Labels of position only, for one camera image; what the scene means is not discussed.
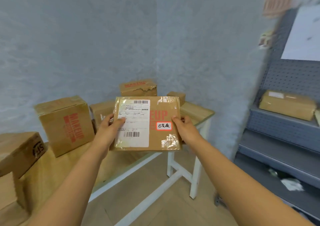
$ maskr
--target wooden tabletop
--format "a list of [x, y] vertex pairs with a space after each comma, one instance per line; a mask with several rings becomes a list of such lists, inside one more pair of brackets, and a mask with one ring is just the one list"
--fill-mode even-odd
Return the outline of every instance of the wooden tabletop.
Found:
[[[198, 125], [214, 115], [214, 111], [189, 102], [184, 103], [180, 110], [183, 116], [190, 116], [194, 125]], [[21, 180], [24, 184], [30, 212], [37, 212], [41, 208], [42, 204], [58, 188], [89, 146], [90, 143], [87, 143], [58, 158], [54, 157], [52, 150], [49, 148], [22, 176]], [[109, 151], [100, 166], [94, 191], [152, 154], [150, 152]]]

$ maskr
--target person's left hand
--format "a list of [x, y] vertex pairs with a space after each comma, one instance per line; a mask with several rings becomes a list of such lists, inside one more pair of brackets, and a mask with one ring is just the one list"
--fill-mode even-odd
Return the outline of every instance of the person's left hand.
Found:
[[113, 114], [109, 114], [103, 119], [91, 146], [98, 149], [99, 153], [102, 154], [102, 158], [106, 157], [109, 147], [116, 137], [118, 129], [122, 127], [126, 121], [125, 118], [120, 118], [114, 121], [113, 124], [109, 125], [111, 118], [113, 118]]

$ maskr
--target hand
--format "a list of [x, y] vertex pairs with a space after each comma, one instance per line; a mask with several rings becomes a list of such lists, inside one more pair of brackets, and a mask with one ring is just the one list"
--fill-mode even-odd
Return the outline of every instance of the hand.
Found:
[[185, 116], [184, 122], [176, 116], [172, 117], [172, 120], [178, 128], [182, 140], [190, 147], [194, 147], [201, 140], [204, 140], [197, 128], [192, 124], [189, 116]]
[[98, 152], [102, 155], [102, 159], [106, 157], [109, 147], [116, 137], [118, 129], [122, 127], [126, 121], [125, 118], [120, 118], [114, 121], [113, 124], [109, 125], [111, 118], [113, 118], [113, 114], [107, 115], [103, 119], [91, 146], [98, 149]]

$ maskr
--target forearm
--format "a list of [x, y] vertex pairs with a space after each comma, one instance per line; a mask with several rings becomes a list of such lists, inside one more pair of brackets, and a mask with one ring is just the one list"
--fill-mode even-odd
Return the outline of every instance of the forearm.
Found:
[[312, 225], [207, 141], [192, 147], [239, 225]]
[[29, 225], [80, 225], [102, 156], [91, 146]]

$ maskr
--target person's left arm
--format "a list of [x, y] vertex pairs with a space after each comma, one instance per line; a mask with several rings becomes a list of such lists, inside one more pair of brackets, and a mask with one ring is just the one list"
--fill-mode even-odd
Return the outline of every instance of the person's left arm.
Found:
[[118, 128], [125, 122], [122, 118], [109, 126], [112, 117], [110, 114], [103, 119], [91, 146], [39, 212], [31, 217], [28, 225], [81, 225], [102, 159], [106, 157]]

